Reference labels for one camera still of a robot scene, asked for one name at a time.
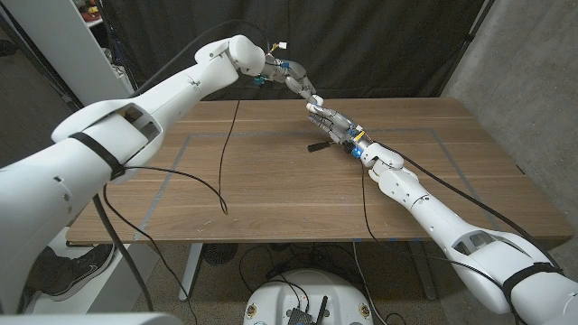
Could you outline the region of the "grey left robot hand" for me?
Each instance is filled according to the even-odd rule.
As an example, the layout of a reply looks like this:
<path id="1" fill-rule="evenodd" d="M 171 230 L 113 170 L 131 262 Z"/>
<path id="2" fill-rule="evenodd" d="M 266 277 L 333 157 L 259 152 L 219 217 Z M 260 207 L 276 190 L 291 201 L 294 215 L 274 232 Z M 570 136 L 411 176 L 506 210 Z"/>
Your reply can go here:
<path id="1" fill-rule="evenodd" d="M 267 54 L 261 75 L 267 80 L 284 83 L 295 94 L 311 104 L 318 106 L 323 104 L 323 98 L 317 95 L 305 68 L 297 62 L 277 59 Z"/>

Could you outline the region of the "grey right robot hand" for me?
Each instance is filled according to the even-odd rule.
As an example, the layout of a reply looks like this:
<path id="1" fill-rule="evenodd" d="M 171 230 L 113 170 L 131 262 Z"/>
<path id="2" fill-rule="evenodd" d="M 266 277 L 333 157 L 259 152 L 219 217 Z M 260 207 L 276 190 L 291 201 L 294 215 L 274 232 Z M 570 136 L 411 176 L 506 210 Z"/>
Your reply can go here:
<path id="1" fill-rule="evenodd" d="M 365 129 L 349 117 L 333 109 L 309 103 L 309 120 L 329 135 L 335 143 L 342 145 L 346 153 L 356 158 L 373 144 Z"/>

